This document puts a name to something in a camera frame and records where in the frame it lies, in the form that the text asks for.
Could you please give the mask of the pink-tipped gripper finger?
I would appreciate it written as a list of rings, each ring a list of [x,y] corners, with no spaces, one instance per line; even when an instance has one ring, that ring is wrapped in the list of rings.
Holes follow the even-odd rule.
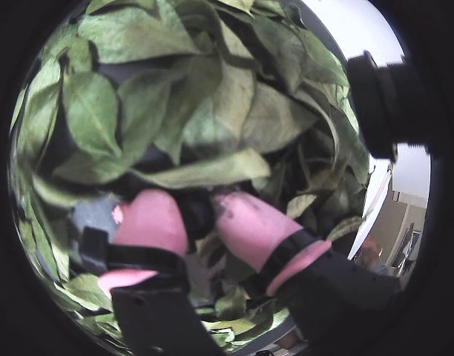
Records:
[[[113,240],[87,227],[80,257],[110,298],[124,341],[134,355],[222,355],[188,294],[188,235],[176,200],[146,190],[115,214]]]
[[[348,260],[251,194],[219,194],[213,204],[221,240],[289,310],[307,355],[366,354],[401,294],[398,279]]]

